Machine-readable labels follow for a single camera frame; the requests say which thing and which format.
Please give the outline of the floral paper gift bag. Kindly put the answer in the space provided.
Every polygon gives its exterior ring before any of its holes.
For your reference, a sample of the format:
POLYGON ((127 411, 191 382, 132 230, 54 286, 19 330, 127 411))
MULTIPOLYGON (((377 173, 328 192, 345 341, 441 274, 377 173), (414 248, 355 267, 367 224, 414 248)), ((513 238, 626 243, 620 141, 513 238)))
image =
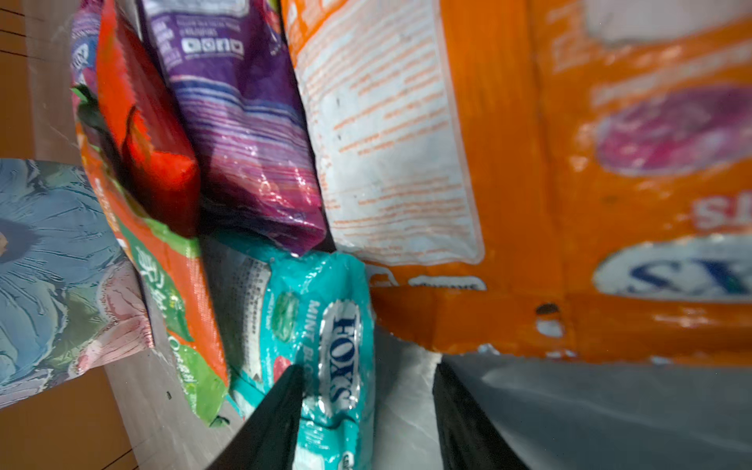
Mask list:
POLYGON ((83 169, 2 160, 2 407, 153 346, 136 271, 83 169))

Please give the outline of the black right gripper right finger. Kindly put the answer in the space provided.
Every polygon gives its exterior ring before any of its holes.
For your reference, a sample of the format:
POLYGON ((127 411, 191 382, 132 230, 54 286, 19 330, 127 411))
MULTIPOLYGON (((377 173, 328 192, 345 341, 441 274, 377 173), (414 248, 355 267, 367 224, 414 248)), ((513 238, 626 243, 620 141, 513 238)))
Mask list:
POLYGON ((436 367, 433 397, 445 469, 514 468, 514 452, 444 360, 436 367))

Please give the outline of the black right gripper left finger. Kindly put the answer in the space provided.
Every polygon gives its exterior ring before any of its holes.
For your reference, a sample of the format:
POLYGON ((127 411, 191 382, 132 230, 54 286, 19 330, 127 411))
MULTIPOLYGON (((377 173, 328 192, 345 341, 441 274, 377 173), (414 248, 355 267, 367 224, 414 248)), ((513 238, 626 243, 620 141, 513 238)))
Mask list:
POLYGON ((289 366, 208 469, 291 470, 304 391, 303 368, 289 366))

